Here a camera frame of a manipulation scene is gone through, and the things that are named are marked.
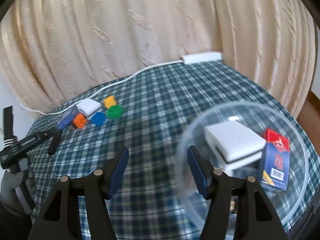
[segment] green block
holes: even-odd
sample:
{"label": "green block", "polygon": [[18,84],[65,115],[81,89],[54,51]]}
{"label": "green block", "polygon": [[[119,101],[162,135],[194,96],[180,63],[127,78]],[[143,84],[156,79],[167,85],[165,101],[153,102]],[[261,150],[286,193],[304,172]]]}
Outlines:
{"label": "green block", "polygon": [[115,119],[115,118],[120,118],[122,116],[122,107],[119,105],[112,106],[106,111],[106,116],[109,119]]}

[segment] blue box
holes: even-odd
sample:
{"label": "blue box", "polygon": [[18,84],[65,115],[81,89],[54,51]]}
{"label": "blue box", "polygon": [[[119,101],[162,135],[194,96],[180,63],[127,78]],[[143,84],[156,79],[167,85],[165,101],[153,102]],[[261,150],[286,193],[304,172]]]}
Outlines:
{"label": "blue box", "polygon": [[63,117],[61,118],[61,120],[57,125],[57,128],[60,130],[66,128],[69,124],[72,123],[72,121],[75,119],[77,114],[79,114],[78,108],[76,108],[76,106],[73,106],[72,108],[69,109],[69,111],[67,111],[65,115],[63,115]]}
{"label": "blue box", "polygon": [[264,138],[267,141],[260,161],[259,177],[261,186],[271,190],[287,190],[290,152],[289,140],[267,129]]}

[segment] blue gripper pad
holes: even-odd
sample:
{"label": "blue gripper pad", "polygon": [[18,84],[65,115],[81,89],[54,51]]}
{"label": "blue gripper pad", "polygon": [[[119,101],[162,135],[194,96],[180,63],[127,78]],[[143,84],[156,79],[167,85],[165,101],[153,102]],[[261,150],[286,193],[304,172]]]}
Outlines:
{"label": "blue gripper pad", "polygon": [[199,194],[207,199],[207,187],[212,182],[212,176],[210,171],[208,171],[207,167],[204,165],[203,159],[195,146],[190,146],[188,148],[187,160]]}
{"label": "blue gripper pad", "polygon": [[121,184],[124,170],[127,167],[127,164],[129,161],[129,149],[125,147],[122,154],[118,156],[117,155],[113,159],[113,161],[116,162],[116,164],[110,178],[109,191],[108,191],[109,199],[111,199],[113,195],[117,193],[119,186]]}

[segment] table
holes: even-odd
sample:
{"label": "table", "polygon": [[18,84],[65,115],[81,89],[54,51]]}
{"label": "table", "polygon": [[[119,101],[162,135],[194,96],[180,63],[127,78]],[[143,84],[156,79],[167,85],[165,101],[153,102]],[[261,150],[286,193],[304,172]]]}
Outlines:
{"label": "table", "polygon": [[[102,86],[73,98],[54,112]],[[296,120],[260,86],[222,62],[152,68],[93,99],[102,102],[108,95],[114,95],[123,107],[120,119],[110,119],[102,127],[88,124],[81,130],[64,129],[54,156],[47,154],[51,141],[30,152],[35,155],[32,167],[38,188],[34,215],[62,175],[88,175],[125,145],[130,151],[129,163],[118,193],[108,204],[118,239],[198,239],[200,232],[189,222],[176,194],[175,148],[181,133],[197,115],[228,101],[270,106],[283,113],[303,138],[309,159],[308,186],[297,212],[284,225],[286,231],[299,219],[320,184],[320,158]],[[29,134],[56,125],[59,118],[39,118]],[[79,212],[83,237],[90,239],[83,197],[79,199]]]}

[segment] colored block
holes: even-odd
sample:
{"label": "colored block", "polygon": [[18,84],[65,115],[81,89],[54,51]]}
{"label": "colored block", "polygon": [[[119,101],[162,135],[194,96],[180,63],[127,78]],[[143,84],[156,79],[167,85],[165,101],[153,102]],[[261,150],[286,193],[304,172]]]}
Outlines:
{"label": "colored block", "polygon": [[106,111],[106,116],[110,119],[120,118],[122,116],[122,107],[121,106],[112,106],[108,111]]}
{"label": "colored block", "polygon": [[104,113],[96,112],[90,121],[97,126],[101,126],[105,121],[105,119],[106,119],[106,116]]}
{"label": "colored block", "polygon": [[108,109],[110,107],[112,107],[112,106],[116,106],[117,105],[117,102],[116,102],[114,96],[107,97],[105,100],[103,100],[103,103],[104,103],[105,107],[108,108]]}
{"label": "colored block", "polygon": [[83,114],[78,114],[76,118],[73,120],[73,123],[76,125],[76,127],[81,129],[87,123],[87,119],[84,117]]}

